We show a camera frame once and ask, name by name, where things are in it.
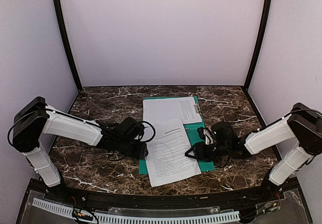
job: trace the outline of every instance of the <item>marble table surface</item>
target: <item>marble table surface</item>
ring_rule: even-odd
[[[218,121],[227,121],[238,136],[243,136],[261,127],[241,87],[89,87],[82,89],[69,113],[104,122],[121,122],[128,116],[141,120],[144,97],[164,96],[197,96],[209,128]],[[225,168],[152,188],[148,175],[139,175],[138,160],[125,158],[112,162],[106,150],[72,139],[58,137],[50,157],[69,187],[135,195],[207,194],[259,186],[277,163],[269,148],[248,160],[231,159]],[[225,160],[219,158],[217,164],[223,165]]]

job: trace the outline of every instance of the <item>wire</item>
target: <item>wire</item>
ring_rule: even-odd
[[[320,115],[321,117],[322,117],[322,112],[320,112],[320,111],[317,111],[317,110],[315,110],[315,109],[297,109],[297,110],[293,110],[293,111],[289,111],[286,115],[284,115],[282,118],[280,118],[280,119],[277,119],[276,121],[274,121],[274,122],[272,122],[272,123],[270,123],[270,124],[268,124],[266,127],[263,127],[261,130],[264,130],[265,128],[268,128],[269,126],[272,126],[273,124],[275,124],[275,123],[277,123],[278,121],[280,121],[280,120],[282,120],[283,118],[285,118],[285,117],[287,117],[287,116],[289,116],[289,115],[291,115],[292,113],[295,113],[295,112],[304,112],[304,111],[308,111],[308,112],[315,112],[315,113],[317,113],[318,115]]]
[[[69,115],[69,114],[65,114],[65,113],[63,113],[63,112],[59,112],[59,111],[56,111],[56,110],[48,109],[48,108],[45,108],[45,109],[39,108],[39,109],[37,109],[37,110],[35,110],[35,111],[29,112],[29,113],[27,113],[27,114],[23,115],[23,116],[22,116],[22,117],[21,117],[17,122],[15,122],[15,123],[10,127],[10,129],[9,129],[9,131],[8,131],[8,134],[7,134],[7,140],[8,140],[8,143],[9,143],[12,147],[14,147],[14,145],[13,145],[13,143],[12,143],[12,142],[11,142],[11,140],[10,140],[10,134],[11,134],[12,130],[14,129],[14,127],[15,127],[15,126],[17,126],[17,124],[18,124],[18,123],[20,123],[20,122],[21,122],[22,120],[24,120],[25,118],[29,117],[30,115],[32,115],[32,114],[34,114],[34,113],[36,113],[36,112],[40,112],[40,111],[44,111],[44,112],[46,112],[46,111],[56,112],[56,113],[58,113],[58,114],[60,114],[60,115],[63,115],[63,116],[66,116],[66,117],[69,117],[69,118],[72,118],[72,119],[75,119],[75,120],[79,120],[79,121],[82,121],[82,122],[87,123],[87,124],[89,124],[89,125],[92,125],[92,126],[95,126],[95,127],[99,127],[100,129],[102,129],[102,126],[100,126],[100,125],[98,125],[98,124],[94,124],[94,123],[89,122],[89,121],[86,121],[86,120],[83,120],[83,119],[81,119],[81,118],[78,118],[78,117],[75,117],[75,116],[72,116],[72,115]],[[108,133],[109,133],[109,135],[111,135],[111,136],[121,137],[121,138],[123,138],[123,139],[126,139],[127,141],[139,141],[139,142],[147,143],[147,142],[150,142],[151,140],[153,140],[153,139],[154,139],[154,137],[155,137],[155,134],[156,134],[156,131],[155,131],[155,128],[153,127],[153,125],[152,125],[151,123],[147,122],[147,121],[140,121],[140,122],[138,122],[138,123],[146,123],[147,125],[149,125],[149,126],[152,128],[152,130],[153,130],[153,135],[152,135],[152,137],[151,137],[150,139],[148,139],[148,140],[146,140],[146,141],[141,141],[141,139],[143,138],[143,135],[144,135],[144,134],[143,134],[143,135],[140,135],[139,140],[133,140],[133,139],[127,138],[126,136],[124,136],[124,135],[122,135],[122,134],[118,134],[118,133],[115,133],[115,132],[111,131],[108,127],[105,127],[105,128],[104,128],[104,130],[105,130],[106,132],[108,132]],[[120,159],[117,159],[117,160],[112,160],[112,159],[110,159],[110,157],[111,157],[111,156],[109,156],[109,157],[108,157],[108,159],[109,159],[110,161],[120,161],[120,160],[122,160],[122,159],[124,159],[124,158],[125,158],[125,157],[123,157],[123,158],[120,158]]]
[[[243,219],[254,219],[254,218],[257,218],[257,217],[259,217],[260,215],[263,215],[263,214],[265,214],[266,212],[261,212],[261,213],[259,213],[259,214],[257,214],[257,215],[255,215],[255,216],[250,216],[250,217],[243,217]]]
[[[278,198],[278,202],[280,203],[280,208],[282,207],[282,201],[281,201],[281,197],[278,193],[275,194]]]
[[[123,157],[121,157],[121,158],[119,158],[119,159],[111,159],[111,157],[112,156],[117,156],[116,154],[115,154],[115,152],[114,152],[114,150],[113,150],[113,152],[112,152],[112,154],[111,155],[109,155],[108,157],[107,157],[107,159],[109,160],[109,161],[113,161],[113,162],[117,162],[117,161],[120,161],[120,160],[122,160],[122,159],[124,159],[125,158],[125,156],[123,156]]]
[[[225,168],[228,163],[229,163],[229,160],[230,160],[230,155],[227,157],[226,161],[225,161],[225,164],[223,166],[220,166],[220,165],[216,165],[216,168]]]
[[[14,147],[14,145],[13,145],[13,143],[10,141],[10,133],[11,133],[11,131],[14,129],[14,127],[15,126],[17,126],[17,124],[19,123],[19,122],[21,122],[23,119],[25,119],[25,118],[27,118],[27,117],[29,117],[30,115],[32,115],[32,114],[34,114],[35,112],[40,112],[40,111],[45,111],[46,112],[46,109],[37,109],[37,110],[35,110],[35,111],[32,111],[32,112],[28,112],[26,115],[23,115],[17,122],[15,122],[11,127],[10,127],[10,129],[9,129],[9,131],[8,131],[8,134],[7,134],[7,140],[8,140],[8,143],[12,146],[12,147]]]
[[[250,198],[250,197],[246,197],[246,196],[244,196],[244,197],[240,197],[239,199],[243,199],[243,200],[259,200],[259,199],[260,199],[260,197],[257,197],[257,198]]]
[[[309,165],[310,163],[312,163],[312,161],[315,159],[316,155],[314,155],[309,161],[307,161],[305,163],[305,165]]]
[[[85,210],[85,211],[87,211],[89,214],[91,214],[92,216],[93,216],[93,218],[96,220],[96,224],[100,224],[100,222],[99,222],[99,220],[98,220],[98,218],[94,215],[94,213],[93,212],[91,212],[90,210],[87,210],[87,209],[85,209],[85,208],[83,208],[83,207],[80,207],[80,206],[78,206],[78,205],[76,205],[76,204],[70,204],[70,203],[67,203],[67,202],[65,202],[65,201],[62,201],[62,200],[59,200],[56,196],[54,196],[48,189],[46,190],[52,197],[54,197],[54,199],[56,200],[56,201],[58,201],[58,202],[61,202],[61,203],[63,203],[63,204],[67,204],[67,205],[71,205],[71,206],[73,206],[73,211],[75,210],[75,207],[76,208],[78,208],[79,209],[79,211],[81,211],[81,210]]]
[[[268,202],[270,202],[270,199],[268,200],[268,201],[266,201],[264,204],[262,204],[261,206],[259,206],[258,208],[256,208],[256,210],[254,210],[253,212],[251,212],[251,213],[249,213],[249,214],[247,214],[247,215],[244,215],[244,216],[242,216],[242,217],[240,217],[241,219],[249,219],[249,218],[253,218],[253,216],[252,217],[247,217],[247,216],[250,216],[250,215],[252,215],[252,214],[254,214],[255,212],[257,212],[259,209],[261,209],[263,206],[265,206]]]
[[[75,208],[73,208],[72,209],[72,213],[75,215],[74,217],[76,218],[76,220],[73,219],[74,223],[77,223],[77,224],[88,224],[87,221],[84,221],[84,220],[80,220],[79,219],[81,217],[79,217],[78,214],[80,214],[80,216],[84,216],[84,214],[82,214],[82,210],[79,210],[79,212],[77,213],[76,210],[75,210]]]
[[[147,121],[139,121],[138,123],[146,123],[146,124],[147,124],[147,125],[149,125],[149,126],[152,128],[152,130],[153,130],[153,135],[152,135],[152,137],[151,137],[149,140],[142,141],[142,142],[150,142],[152,139],[154,139],[155,134],[156,134],[156,131],[155,131],[155,128],[153,127],[153,125],[152,125],[151,123],[147,122]]]

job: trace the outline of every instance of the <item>white cable tray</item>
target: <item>white cable tray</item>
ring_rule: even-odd
[[[33,206],[38,207],[48,212],[71,218],[72,207],[66,205],[60,205],[51,203],[46,200],[34,198]],[[95,213],[100,223],[109,224],[219,224],[219,223],[230,223],[233,221],[239,221],[239,211],[232,211],[214,215],[203,215],[203,216],[191,216],[191,217],[132,217],[132,216],[119,216],[109,215],[104,213]],[[96,220],[86,221],[88,223],[96,223]]]

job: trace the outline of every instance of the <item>clipboard clip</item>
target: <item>clipboard clip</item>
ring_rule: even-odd
[[[193,105],[193,106],[195,108],[196,113],[200,114],[201,113],[201,109],[200,109],[199,103],[196,102],[196,104]]]

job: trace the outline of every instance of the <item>black cable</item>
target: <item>black cable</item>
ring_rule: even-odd
[[[257,217],[259,217],[260,215],[263,215],[263,214],[265,214],[265,213],[267,213],[267,212],[261,212],[261,213],[259,213],[259,214],[255,215],[255,216],[243,217],[243,219],[253,219],[253,218],[257,218]]]
[[[61,203],[63,203],[63,204],[66,204],[66,205],[71,205],[72,207],[73,207],[73,211],[74,211],[74,209],[75,209],[75,207],[76,208],[78,208],[80,211],[81,210],[85,210],[85,211],[87,211],[89,214],[91,214],[93,217],[94,217],[94,219],[96,220],[96,224],[100,224],[100,222],[99,222],[99,220],[98,220],[98,218],[94,215],[94,213],[93,212],[91,212],[90,210],[88,210],[88,209],[86,209],[86,208],[83,208],[83,207],[80,207],[80,206],[78,206],[78,205],[75,205],[75,204],[70,204],[70,203],[67,203],[67,202],[65,202],[65,201],[62,201],[62,200],[59,200],[56,196],[54,196],[48,189],[46,190],[46,191],[48,191],[48,193],[52,196],[52,197],[54,197],[54,199],[56,200],[56,201],[58,201],[58,202],[61,202]]]
[[[30,115],[34,114],[35,112],[40,112],[40,111],[45,111],[46,112],[46,109],[37,109],[35,111],[32,111],[32,112],[28,112],[26,115],[23,115],[17,122],[15,122],[9,129],[8,131],[8,134],[7,134],[7,140],[8,140],[8,143],[13,147],[13,143],[10,141],[10,133],[11,131],[14,129],[14,127],[19,123],[21,122],[23,119],[29,117]]]
[[[111,154],[111,155],[109,155],[109,156],[107,157],[107,159],[108,159],[109,161],[112,161],[112,162],[118,162],[118,161],[123,160],[123,159],[125,158],[125,156],[123,156],[123,157],[121,157],[121,158],[119,158],[119,159],[113,160],[113,159],[111,159],[111,158],[110,158],[110,157],[112,157],[112,156],[117,156],[117,155],[115,154],[114,150],[113,150],[112,154]]]
[[[272,122],[272,123],[268,124],[266,127],[263,127],[262,129],[260,129],[260,131],[262,131],[262,130],[264,130],[264,129],[268,128],[269,126],[272,126],[273,124],[275,124],[275,123],[279,122],[280,120],[282,120],[283,118],[285,118],[285,117],[287,117],[287,116],[291,115],[292,113],[295,113],[295,112],[304,112],[304,111],[308,111],[308,112],[315,112],[315,113],[317,113],[318,115],[320,115],[320,116],[322,117],[322,112],[317,111],[317,110],[315,110],[315,109],[309,109],[309,108],[308,108],[308,109],[297,109],[297,110],[293,110],[293,111],[288,112],[285,116],[283,116],[283,117],[281,117],[281,118],[277,119],[276,121],[274,121],[274,122]]]
[[[78,215],[75,215],[75,218],[76,218],[76,220],[74,220],[73,219],[73,221],[75,222],[75,223],[77,223],[77,224],[87,224],[88,222],[85,222],[85,221],[81,221],[80,219],[79,219],[79,217],[78,217]]]
[[[29,112],[29,113],[27,113],[27,114],[25,114],[25,115],[23,115],[17,122],[15,122],[11,127],[10,127],[10,129],[9,129],[9,131],[8,131],[8,134],[7,134],[7,140],[8,140],[8,143],[12,146],[12,147],[14,147],[14,145],[13,145],[13,143],[11,142],[11,140],[10,140],[10,133],[11,133],[11,131],[14,129],[14,127],[19,123],[19,122],[21,122],[22,120],[24,120],[25,118],[27,118],[27,117],[29,117],[30,115],[32,115],[32,114],[34,114],[34,113],[36,113],[36,112],[39,112],[39,111],[44,111],[44,112],[46,112],[46,111],[50,111],[50,112],[56,112],[56,113],[58,113],[58,114],[60,114],[60,115],[63,115],[63,116],[66,116],[66,117],[69,117],[69,118],[72,118],[72,119],[75,119],[75,120],[78,120],[78,121],[81,121],[81,122],[84,122],[84,123],[86,123],[86,124],[89,124],[89,125],[92,125],[92,126],[95,126],[95,127],[98,127],[98,128],[100,128],[100,129],[102,129],[102,130],[104,130],[104,131],[106,131],[110,136],[112,136],[112,137],[121,137],[121,138],[124,138],[124,139],[126,139],[127,141],[135,141],[135,140],[133,140],[133,139],[130,139],[130,138],[127,138],[126,136],[124,136],[124,135],[122,135],[122,134],[118,134],[118,133],[115,133],[115,132],[113,132],[112,130],[110,130],[109,128],[102,128],[100,125],[98,125],[98,124],[94,124],[94,123],[92,123],[92,122],[89,122],[89,121],[87,121],[87,120],[83,120],[83,119],[81,119],[81,118],[78,118],[78,117],[75,117],[75,116],[72,116],[72,115],[68,115],[68,114],[65,114],[65,113],[63,113],[63,112],[60,112],[60,111],[56,111],[56,110],[52,110],[52,109],[48,109],[48,108],[45,108],[45,109],[42,109],[42,108],[39,108],[39,109],[37,109],[37,110],[35,110],[35,111],[32,111],[32,112]],[[148,140],[146,140],[146,141],[141,141],[141,139],[143,138],[143,135],[140,135],[140,138],[139,138],[139,140],[136,140],[136,141],[140,141],[140,142],[145,142],[145,143],[147,143],[147,142],[150,142],[151,140],[153,140],[154,139],[154,137],[155,137],[155,134],[156,134],[156,131],[155,131],[155,128],[153,127],[153,125],[151,124],[151,123],[149,123],[149,122],[146,122],[146,121],[140,121],[140,122],[138,122],[138,123],[146,123],[147,125],[149,125],[151,128],[152,128],[152,130],[153,130],[153,135],[152,135],[152,137],[150,138],[150,139],[148,139]]]
[[[243,199],[243,200],[260,200],[261,198],[260,197],[257,197],[257,198],[250,198],[250,197],[240,197],[239,199]]]
[[[152,137],[149,139],[149,140],[146,140],[146,141],[143,141],[143,142],[150,142],[152,139],[154,139],[154,137],[155,137],[155,134],[156,134],[156,131],[155,131],[155,128],[153,127],[153,125],[151,124],[151,123],[149,123],[149,122],[147,122],[147,121],[139,121],[138,123],[146,123],[147,125],[149,125],[151,128],[152,128],[152,130],[153,130],[153,135],[152,135]]]
[[[307,162],[305,163],[305,165],[309,165],[310,163],[312,163],[312,161],[315,159],[315,157],[316,157],[316,155],[314,155],[314,156],[312,157],[312,159],[310,159],[309,161],[307,161]]]
[[[229,160],[230,160],[230,155],[228,156],[228,158],[226,159],[225,161],[225,164],[223,166],[220,166],[220,165],[216,165],[216,168],[225,168],[227,166],[227,164],[229,163]]]
[[[252,215],[252,214],[254,214],[255,212],[257,212],[259,209],[261,209],[263,206],[265,206],[268,202],[270,202],[271,201],[271,199],[269,199],[268,201],[266,201],[264,204],[262,204],[261,206],[259,206],[258,208],[256,208],[256,210],[254,210],[253,212],[251,212],[251,213],[249,213],[249,214],[247,214],[247,215],[245,215],[245,216],[243,216],[243,217],[240,217],[241,219],[245,219],[247,216],[250,216],[250,215]]]

